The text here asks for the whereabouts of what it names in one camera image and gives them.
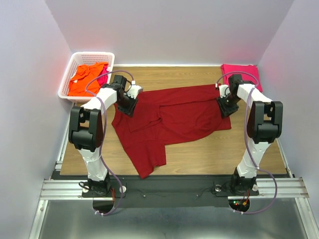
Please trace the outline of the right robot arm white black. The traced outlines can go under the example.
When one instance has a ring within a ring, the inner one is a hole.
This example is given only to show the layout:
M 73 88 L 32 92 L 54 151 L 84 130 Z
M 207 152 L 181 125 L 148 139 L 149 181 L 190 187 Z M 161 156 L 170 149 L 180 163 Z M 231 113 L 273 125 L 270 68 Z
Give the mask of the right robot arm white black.
M 254 188 L 260 162 L 269 146 L 281 136 L 283 123 L 283 103 L 273 101 L 259 90 L 257 78 L 244 81 L 243 71 L 227 73 L 228 84 L 215 84 L 220 96 L 217 99 L 221 116 L 229 117 L 238 111 L 239 101 L 246 104 L 244 120 L 244 141 L 246 150 L 235 168 L 229 182 L 234 194 Z

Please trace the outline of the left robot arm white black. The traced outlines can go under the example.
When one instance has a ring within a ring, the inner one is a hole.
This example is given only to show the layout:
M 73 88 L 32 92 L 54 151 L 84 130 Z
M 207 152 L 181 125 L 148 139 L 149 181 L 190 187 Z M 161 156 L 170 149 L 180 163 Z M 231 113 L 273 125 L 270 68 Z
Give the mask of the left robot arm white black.
M 80 182 L 83 195 L 105 197 L 111 191 L 110 170 L 102 159 L 102 145 L 105 138 L 106 110 L 113 104 L 120 112 L 133 116 L 138 94 L 143 88 L 128 81 L 124 76 L 115 75 L 110 84 L 104 84 L 93 98 L 70 112 L 68 139 L 81 154 L 86 169 L 87 181 Z

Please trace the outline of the dark red t shirt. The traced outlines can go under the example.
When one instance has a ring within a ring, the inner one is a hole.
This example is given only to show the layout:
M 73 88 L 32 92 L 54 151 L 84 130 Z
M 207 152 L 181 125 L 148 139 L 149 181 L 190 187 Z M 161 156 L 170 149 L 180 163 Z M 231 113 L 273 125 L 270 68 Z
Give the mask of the dark red t shirt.
M 165 146 L 231 129 L 222 118 L 214 85 L 146 91 L 138 95 L 132 117 L 116 110 L 112 126 L 139 176 L 166 164 Z

